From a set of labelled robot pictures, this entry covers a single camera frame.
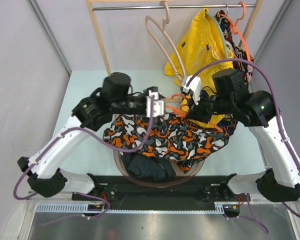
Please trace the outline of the orange black camouflage shorts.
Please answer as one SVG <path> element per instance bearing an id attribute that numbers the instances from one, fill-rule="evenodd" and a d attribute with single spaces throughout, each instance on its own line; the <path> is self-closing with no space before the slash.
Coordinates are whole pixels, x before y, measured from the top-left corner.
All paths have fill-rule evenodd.
<path id="1" fill-rule="evenodd" d="M 134 149 L 146 135 L 149 121 L 136 115 L 119 115 L 103 132 L 103 140 L 117 148 Z M 194 121 L 185 121 L 174 113 L 158 117 L 146 143 L 138 153 L 174 161 L 182 172 L 205 161 L 211 154 L 224 148 L 236 130 L 237 122 L 226 115 L 213 128 L 205 128 Z"/>

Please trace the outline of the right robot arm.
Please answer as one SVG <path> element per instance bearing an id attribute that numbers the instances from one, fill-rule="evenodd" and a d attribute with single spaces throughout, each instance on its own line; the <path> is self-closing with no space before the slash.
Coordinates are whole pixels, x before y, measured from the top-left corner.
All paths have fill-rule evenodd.
<path id="1" fill-rule="evenodd" d="M 238 194 L 260 194 L 274 203 L 300 198 L 300 172 L 278 127 L 273 96 L 264 90 L 249 92 L 239 70 L 228 68 L 215 73 L 216 93 L 209 95 L 198 76 L 186 76 L 180 90 L 190 95 L 187 119 L 207 123 L 213 115 L 233 115 L 257 139 L 270 163 L 268 170 L 255 174 L 232 174 L 220 188 L 221 196 L 232 201 Z"/>

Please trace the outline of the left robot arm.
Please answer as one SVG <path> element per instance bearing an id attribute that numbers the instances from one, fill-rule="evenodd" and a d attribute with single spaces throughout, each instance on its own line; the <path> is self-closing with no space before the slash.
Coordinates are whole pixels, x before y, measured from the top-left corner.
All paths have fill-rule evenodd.
<path id="1" fill-rule="evenodd" d="M 20 180 L 27 179 L 34 196 L 50 198 L 60 192 L 82 194 L 90 200 L 100 196 L 101 188 L 93 174 L 68 172 L 61 169 L 61 164 L 88 137 L 94 137 L 109 148 L 124 151 L 122 147 L 114 147 L 96 135 L 103 125 L 112 121 L 114 115 L 130 114 L 148 118 L 145 136 L 130 151 L 136 152 L 145 145 L 154 123 L 155 103 L 160 100 L 160 94 L 156 86 L 140 93 L 129 92 L 131 89 L 131 78 L 127 74 L 113 72 L 103 80 L 101 87 L 74 107 L 66 124 L 43 149 L 17 161 L 23 172 Z"/>

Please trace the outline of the yellow shorts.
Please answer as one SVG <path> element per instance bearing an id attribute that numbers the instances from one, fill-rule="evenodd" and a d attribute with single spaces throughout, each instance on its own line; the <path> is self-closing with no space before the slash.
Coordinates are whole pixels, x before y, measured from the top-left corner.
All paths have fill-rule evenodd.
<path id="1" fill-rule="evenodd" d="M 206 15 L 205 11 L 208 11 L 208 9 L 205 8 L 197 13 L 197 15 L 192 19 L 189 29 L 176 45 L 176 50 L 178 51 L 183 63 L 186 76 L 194 75 L 202 67 L 209 63 L 215 62 L 213 56 L 214 41 L 211 36 L 211 23 L 213 20 Z M 172 60 L 177 72 L 183 78 L 184 75 L 182 75 L 182 69 L 175 52 L 173 51 L 169 57 Z M 214 95 L 217 92 L 213 81 L 213 75 L 215 73 L 211 73 L 211 67 L 205 69 L 198 75 L 198 77 L 201 78 L 202 86 L 208 86 L 212 89 L 210 90 L 208 87 L 204 89 L 209 96 Z M 168 61 L 164 65 L 163 74 L 167 76 L 175 76 L 175 72 Z M 194 126 L 194 124 L 196 124 L 203 128 L 219 129 L 220 127 L 217 126 L 219 121 L 213 118 L 213 116 L 208 123 L 191 120 L 193 124 L 190 123 L 190 125 Z"/>

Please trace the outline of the colourful patterned shorts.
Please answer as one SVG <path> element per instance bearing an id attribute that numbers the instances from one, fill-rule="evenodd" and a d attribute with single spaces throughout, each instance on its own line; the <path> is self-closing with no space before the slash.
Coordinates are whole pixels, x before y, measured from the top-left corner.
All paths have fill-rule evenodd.
<path id="1" fill-rule="evenodd" d="M 220 14 L 226 14 L 226 13 L 223 10 L 219 10 L 214 15 L 214 17 L 218 21 L 221 30 L 223 32 L 227 47 L 230 50 L 229 53 L 230 58 L 247 60 L 247 54 L 245 49 L 240 48 L 233 42 L 234 34 L 231 33 L 231 23 L 226 18 L 220 17 Z M 219 35 L 218 29 L 213 21 L 210 24 L 210 31 L 211 31 L 211 37 L 213 39 L 213 60 L 217 61 L 217 60 L 224 59 L 226 56 L 225 56 L 222 40 Z M 253 76 L 253 67 L 241 62 L 227 61 L 227 62 L 218 63 L 210 68 L 210 73 L 214 74 L 216 72 L 228 68 L 240 70 L 244 78 L 244 81 L 246 83 L 249 83 L 251 81 Z M 232 136 L 234 134 L 237 128 L 238 121 L 235 120 L 231 114 L 226 114 L 223 117 L 221 117 L 220 115 L 214 115 L 212 118 L 218 120 L 217 126 L 223 129 L 224 131 L 226 131 L 229 136 Z"/>

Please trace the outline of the dark navy shorts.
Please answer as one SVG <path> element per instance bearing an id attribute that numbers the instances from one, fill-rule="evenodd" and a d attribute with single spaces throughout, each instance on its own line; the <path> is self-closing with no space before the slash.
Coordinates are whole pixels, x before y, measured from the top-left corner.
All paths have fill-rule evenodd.
<path id="1" fill-rule="evenodd" d="M 121 156 L 121 161 L 127 173 L 137 179 L 152 179 L 158 182 L 176 176 L 171 163 L 162 158 L 126 153 Z"/>

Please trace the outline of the teal hanger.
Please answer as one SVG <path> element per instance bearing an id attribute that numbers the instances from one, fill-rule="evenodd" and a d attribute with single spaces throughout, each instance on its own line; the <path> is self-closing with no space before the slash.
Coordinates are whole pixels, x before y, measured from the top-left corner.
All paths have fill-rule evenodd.
<path id="1" fill-rule="evenodd" d="M 213 22 L 214 22 L 214 24 L 215 24 L 215 26 L 216 26 L 216 28 L 218 30 L 218 33 L 220 35 L 220 38 L 221 38 L 221 42 L 222 42 L 222 45 L 223 45 L 225 57 L 227 59 L 229 59 L 230 58 L 230 55 L 229 55 L 230 50 L 229 50 L 229 48 L 227 46 L 226 39 L 225 39 L 225 37 L 223 35 L 223 31 L 222 31 L 222 29 L 220 27 L 219 22 L 215 19 L 215 17 L 209 11 L 205 11 L 205 14 L 208 15 L 213 20 Z"/>

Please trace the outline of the translucent pink laundry basket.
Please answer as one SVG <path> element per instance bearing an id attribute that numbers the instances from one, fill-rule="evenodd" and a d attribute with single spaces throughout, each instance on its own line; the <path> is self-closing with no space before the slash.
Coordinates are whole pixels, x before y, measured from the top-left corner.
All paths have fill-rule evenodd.
<path id="1" fill-rule="evenodd" d="M 201 170 L 201 168 L 205 162 L 203 160 L 203 161 L 195 163 L 187 173 L 184 173 L 174 161 L 170 161 L 170 163 L 176 173 L 176 176 L 174 176 L 170 179 L 163 180 L 163 181 L 155 181 L 152 178 L 138 179 L 138 178 L 135 178 L 134 176 L 129 175 L 126 168 L 124 167 L 124 163 L 121 159 L 122 158 L 121 154 L 118 151 L 114 150 L 113 156 L 114 156 L 114 161 L 115 161 L 115 164 L 116 164 L 118 170 L 127 180 L 129 180 L 130 182 L 132 182 L 134 184 L 140 185 L 140 186 L 154 187 L 154 188 L 159 188 L 159 189 L 172 187 L 172 186 L 176 186 L 176 185 L 188 182 L 189 180 L 191 180 L 198 174 L 198 172 Z"/>

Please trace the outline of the metal hanging rod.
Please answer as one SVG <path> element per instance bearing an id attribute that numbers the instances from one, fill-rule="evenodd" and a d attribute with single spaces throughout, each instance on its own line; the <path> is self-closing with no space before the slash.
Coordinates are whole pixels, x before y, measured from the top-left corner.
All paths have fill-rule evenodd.
<path id="1" fill-rule="evenodd" d="M 209 4 L 209 5 L 171 5 L 169 9 L 203 9 L 203 8 L 241 8 L 242 4 Z M 164 9 L 164 6 L 109 6 L 109 7 L 92 7 L 92 11 L 127 11 L 127 10 L 156 10 Z"/>

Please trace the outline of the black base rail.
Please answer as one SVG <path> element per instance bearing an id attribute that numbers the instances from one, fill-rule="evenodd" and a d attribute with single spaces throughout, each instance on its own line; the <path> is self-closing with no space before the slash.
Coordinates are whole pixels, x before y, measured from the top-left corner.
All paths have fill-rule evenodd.
<path id="1" fill-rule="evenodd" d="M 165 188 L 137 185 L 124 176 L 95 176 L 96 186 L 83 196 L 73 193 L 74 201 L 107 200 L 115 210 L 211 210 L 216 202 L 239 207 L 247 200 L 227 186 L 229 176 L 195 176 Z"/>

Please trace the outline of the wooden clothes rack frame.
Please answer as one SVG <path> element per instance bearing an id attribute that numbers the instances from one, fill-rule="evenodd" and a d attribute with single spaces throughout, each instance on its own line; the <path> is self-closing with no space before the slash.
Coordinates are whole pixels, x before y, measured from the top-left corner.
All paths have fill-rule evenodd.
<path id="1" fill-rule="evenodd" d="M 99 28 L 99 25 L 98 25 L 98 21 L 97 21 L 96 15 L 95 15 L 95 11 L 92 11 L 92 7 L 94 7 L 93 3 L 95 3 L 95 2 L 96 1 L 93 1 L 93 0 L 87 0 L 86 1 L 86 6 L 87 6 L 87 10 L 88 10 L 88 13 L 89 13 L 89 16 L 90 16 L 90 20 L 91 20 L 91 23 L 92 23 L 94 34 L 96 36 L 96 40 L 97 40 L 97 43 L 98 43 L 98 47 L 99 47 L 99 50 L 100 50 L 100 53 L 101 53 L 101 56 L 102 56 L 102 59 L 103 59 L 103 63 L 104 63 L 106 72 L 107 72 L 108 75 L 110 75 L 112 73 L 112 71 L 111 71 L 110 64 L 109 64 L 109 61 L 108 61 L 108 58 L 107 58 L 107 53 L 106 53 L 106 49 L 105 49 L 104 42 L 103 42 L 103 39 L 102 39 L 102 34 L 101 34 L 101 31 L 100 31 L 100 28 Z M 246 27 L 244 29 L 243 37 L 244 37 L 245 40 L 248 37 L 248 34 L 251 30 L 251 27 L 252 27 L 252 25 L 255 21 L 256 15 L 258 14 L 258 11 L 261 7 L 261 4 L 262 4 L 261 0 L 257 0 L 254 4 L 245 4 L 246 8 L 253 8 L 254 9 L 251 12 L 249 20 L 248 20 L 248 22 L 246 24 Z M 159 25 L 152 17 L 147 15 L 145 17 L 146 30 L 148 31 L 148 33 L 152 37 L 152 39 L 156 42 L 157 46 L 161 49 L 162 53 L 166 57 L 166 60 L 169 62 L 169 64 L 173 68 L 174 73 L 175 73 L 175 77 L 180 81 L 181 80 L 180 74 L 178 73 L 178 71 L 177 71 L 175 65 L 173 64 L 173 62 L 171 61 L 171 58 L 169 57 L 167 51 L 164 49 L 162 44 L 158 41 L 157 37 L 153 34 L 153 32 L 149 29 L 148 21 L 152 21 L 152 23 L 154 23 L 157 26 L 157 28 L 160 30 L 160 32 L 163 34 L 163 36 L 166 38 L 169 45 L 173 48 L 173 51 L 174 51 L 174 53 L 175 53 L 175 55 L 178 59 L 179 65 L 181 67 L 182 75 L 185 76 L 186 75 L 185 68 L 184 68 L 182 60 L 180 58 L 180 55 L 177 51 L 177 48 L 176 48 L 176 46 L 174 45 L 171 38 L 169 37 L 169 35 L 166 32 L 166 25 L 169 24 L 169 22 L 170 22 L 170 10 L 171 10 L 171 9 L 169 9 L 170 5 L 168 5 L 166 3 L 166 1 L 160 1 L 159 6 L 164 6 L 163 9 L 165 10 L 165 13 L 166 13 L 165 18 L 162 19 L 162 24 Z"/>

